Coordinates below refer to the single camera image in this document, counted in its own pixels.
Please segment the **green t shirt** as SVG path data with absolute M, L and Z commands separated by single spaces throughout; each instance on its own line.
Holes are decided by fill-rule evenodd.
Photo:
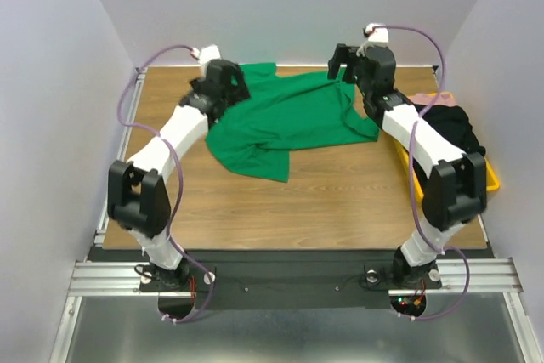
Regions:
M 280 77 L 274 63 L 241 69 L 250 98 L 229 108 L 206 137 L 230 172 L 285 183 L 293 150 L 377 141 L 378 126 L 354 108 L 354 85 L 324 71 Z

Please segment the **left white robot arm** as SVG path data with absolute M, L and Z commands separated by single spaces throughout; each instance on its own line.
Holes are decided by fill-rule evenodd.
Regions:
M 239 65 L 229 60 L 209 60 L 201 75 L 190 81 L 190 91 L 181 98 L 160 130 L 148 144 L 127 161 L 110 165 L 107 214 L 136 239 L 150 260 L 137 273 L 172 290 L 183 288 L 190 275 L 190 262 L 170 232 L 178 203 L 171 203 L 167 180 L 180 173 L 180 160 L 202 139 L 233 105 L 250 94 Z

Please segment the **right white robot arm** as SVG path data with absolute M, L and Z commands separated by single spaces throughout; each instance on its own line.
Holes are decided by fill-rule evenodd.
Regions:
M 399 142 L 427 177 L 423 198 L 412 206 L 416 228 L 394 255 L 391 276 L 411 286 L 445 251 L 451 237 L 487 207 L 486 162 L 441 136 L 407 96 L 394 86 L 393 52 L 379 43 L 339 43 L 328 61 L 328 77 L 361 91 L 366 115 Z

